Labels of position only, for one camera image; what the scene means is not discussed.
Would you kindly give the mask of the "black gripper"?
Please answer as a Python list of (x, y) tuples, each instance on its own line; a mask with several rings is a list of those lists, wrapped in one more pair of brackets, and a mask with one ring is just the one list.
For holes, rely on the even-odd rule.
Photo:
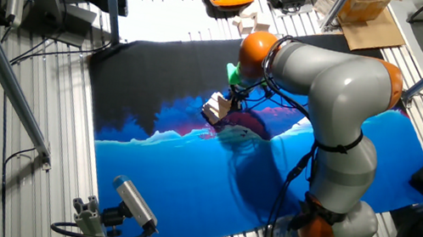
[(238, 85), (231, 85), (229, 87), (229, 98), (232, 99), (231, 102), (231, 110), (236, 110), (237, 108), (237, 103), (239, 100), (239, 110), (243, 110), (244, 109), (244, 100), (248, 98), (248, 93), (249, 91), (241, 86)]

